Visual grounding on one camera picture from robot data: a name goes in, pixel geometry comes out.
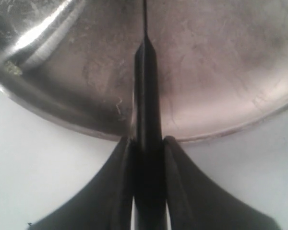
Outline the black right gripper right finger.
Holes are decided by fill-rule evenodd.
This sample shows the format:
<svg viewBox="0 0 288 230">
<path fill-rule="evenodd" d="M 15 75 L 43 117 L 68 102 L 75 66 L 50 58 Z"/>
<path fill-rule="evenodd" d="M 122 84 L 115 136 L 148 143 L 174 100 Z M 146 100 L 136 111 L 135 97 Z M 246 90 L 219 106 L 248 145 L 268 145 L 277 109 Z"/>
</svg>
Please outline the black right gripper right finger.
<svg viewBox="0 0 288 230">
<path fill-rule="evenodd" d="M 214 183 L 174 137 L 164 139 L 167 202 L 174 230 L 277 230 L 276 221 Z"/>
</svg>

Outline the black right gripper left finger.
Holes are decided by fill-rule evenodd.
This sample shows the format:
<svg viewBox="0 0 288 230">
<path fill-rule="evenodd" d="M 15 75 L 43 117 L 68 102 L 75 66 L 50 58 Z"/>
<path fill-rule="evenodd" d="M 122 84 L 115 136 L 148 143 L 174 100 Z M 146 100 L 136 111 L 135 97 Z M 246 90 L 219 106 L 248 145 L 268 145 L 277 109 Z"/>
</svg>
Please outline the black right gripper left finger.
<svg viewBox="0 0 288 230">
<path fill-rule="evenodd" d="M 96 176 L 31 230 L 129 230 L 132 215 L 132 143 L 122 138 Z"/>
</svg>

